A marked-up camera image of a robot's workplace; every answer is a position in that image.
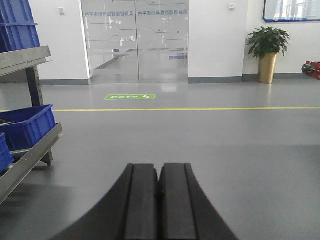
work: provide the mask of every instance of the framed whiteboard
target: framed whiteboard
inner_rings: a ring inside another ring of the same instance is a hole
[[[266,23],[320,22],[320,0],[264,0]]]

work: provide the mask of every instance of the yellow floor line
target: yellow floor line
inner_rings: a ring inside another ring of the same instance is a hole
[[[218,108],[108,108],[108,109],[54,109],[54,112],[132,112],[132,111],[230,111],[230,110],[307,110],[320,109],[320,106],[284,107],[218,107]]]

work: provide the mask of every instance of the gold planter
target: gold planter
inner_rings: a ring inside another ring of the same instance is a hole
[[[259,58],[259,83],[271,84],[274,79],[277,52],[266,53]]]

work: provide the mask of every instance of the potted plant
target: potted plant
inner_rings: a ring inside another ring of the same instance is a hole
[[[248,36],[247,45],[251,46],[249,55],[253,53],[254,58],[259,58],[259,82],[271,84],[274,78],[277,54],[282,51],[283,56],[287,51],[290,35],[279,28],[269,26],[267,28],[256,28]]]

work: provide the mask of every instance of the green floor sign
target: green floor sign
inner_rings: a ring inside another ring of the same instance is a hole
[[[104,100],[154,100],[155,94],[111,94]]]

